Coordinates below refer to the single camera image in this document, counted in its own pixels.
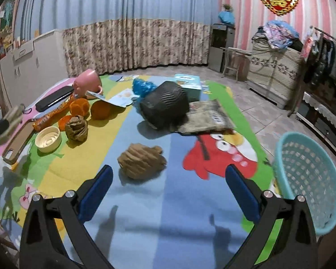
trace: black bag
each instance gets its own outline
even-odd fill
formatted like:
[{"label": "black bag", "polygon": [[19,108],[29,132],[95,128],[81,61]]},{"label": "black bag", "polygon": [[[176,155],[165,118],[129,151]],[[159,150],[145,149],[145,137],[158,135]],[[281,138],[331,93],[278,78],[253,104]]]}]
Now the black bag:
[{"label": "black bag", "polygon": [[175,82],[165,81],[139,104],[142,116],[154,129],[173,129],[189,111],[188,96]]}]

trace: potted plant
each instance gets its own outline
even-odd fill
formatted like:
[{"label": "potted plant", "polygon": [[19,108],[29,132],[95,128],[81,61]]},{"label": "potted plant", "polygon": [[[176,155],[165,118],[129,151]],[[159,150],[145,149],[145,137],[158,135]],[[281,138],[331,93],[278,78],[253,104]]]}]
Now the potted plant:
[{"label": "potted plant", "polygon": [[233,12],[233,6],[230,4],[223,4],[223,7],[225,9],[225,11],[227,12]]}]

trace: curtain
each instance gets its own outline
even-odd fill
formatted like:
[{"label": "curtain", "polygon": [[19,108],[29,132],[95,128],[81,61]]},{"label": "curtain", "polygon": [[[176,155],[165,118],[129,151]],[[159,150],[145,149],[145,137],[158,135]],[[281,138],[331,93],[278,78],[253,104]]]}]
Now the curtain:
[{"label": "curtain", "polygon": [[19,0],[15,37],[30,40],[53,29],[116,19],[169,19],[210,25],[218,0]]},{"label": "curtain", "polygon": [[218,0],[20,0],[15,36],[62,29],[70,76],[205,64],[218,8]]},{"label": "curtain", "polygon": [[167,64],[205,64],[210,26],[168,19],[118,19],[63,31],[70,77]]}]

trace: light blue basket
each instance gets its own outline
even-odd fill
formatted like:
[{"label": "light blue basket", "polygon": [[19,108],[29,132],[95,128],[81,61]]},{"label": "light blue basket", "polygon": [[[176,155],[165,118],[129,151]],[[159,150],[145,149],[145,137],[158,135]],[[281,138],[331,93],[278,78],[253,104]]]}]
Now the light blue basket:
[{"label": "light blue basket", "polygon": [[325,150],[302,133],[285,133],[273,168],[282,196],[305,196],[316,235],[329,233],[336,225],[336,167]]}]

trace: poster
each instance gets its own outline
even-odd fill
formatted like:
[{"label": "poster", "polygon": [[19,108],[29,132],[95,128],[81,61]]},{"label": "poster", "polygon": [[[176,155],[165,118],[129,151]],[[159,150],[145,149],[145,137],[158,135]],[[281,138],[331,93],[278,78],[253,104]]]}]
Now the poster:
[{"label": "poster", "polygon": [[0,19],[0,58],[3,57],[4,52],[7,53],[13,46],[13,10],[15,0],[4,0],[2,3],[3,15]]}]

